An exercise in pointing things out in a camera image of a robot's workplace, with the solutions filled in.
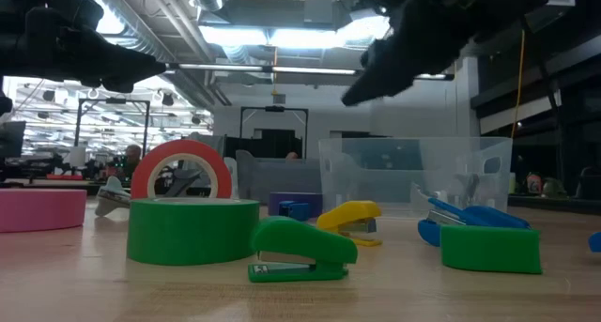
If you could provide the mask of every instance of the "blue object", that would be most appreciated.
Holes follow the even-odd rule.
[[[589,238],[589,246],[591,247],[591,252],[601,253],[601,232],[591,235]]]
[[[294,201],[282,201],[280,203],[280,216],[285,216],[300,222],[306,222],[311,218],[311,209],[307,203]]]
[[[527,221],[493,207],[472,206],[462,210],[436,198],[429,198],[428,202],[441,209],[442,213],[454,214],[462,223],[467,225],[531,229]],[[428,219],[421,220],[417,225],[417,229],[424,241],[432,246],[440,247],[440,224]],[[599,241],[599,248],[601,248],[601,236]]]

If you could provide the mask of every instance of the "tape roll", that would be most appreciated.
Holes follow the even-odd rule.
[[[270,194],[270,216],[280,215],[280,203],[282,201],[294,201],[309,204],[311,218],[319,217],[323,211],[323,195],[321,193],[273,192]]]
[[[232,195],[232,177],[216,150],[192,140],[175,140],[157,146],[140,161],[131,179],[131,199],[154,198],[154,182],[162,168],[181,160],[196,162],[207,172],[208,197],[227,199]]]
[[[0,190],[0,233],[80,226],[86,197],[82,190]]]
[[[239,260],[253,254],[259,204],[250,200],[160,198],[133,200],[128,257],[166,266]]]

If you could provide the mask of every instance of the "clear plastic bin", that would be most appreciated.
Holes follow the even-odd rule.
[[[324,211],[351,200],[380,204],[385,216],[427,216],[411,185],[457,207],[507,210],[508,138],[328,139],[319,142]]]

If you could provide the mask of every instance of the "pink tape roll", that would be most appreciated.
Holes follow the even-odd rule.
[[[0,190],[0,233],[82,225],[86,197],[81,190]]]

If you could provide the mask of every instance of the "green tape roll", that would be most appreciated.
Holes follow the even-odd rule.
[[[253,254],[256,201],[203,198],[131,202],[128,257],[166,266],[229,262]]]

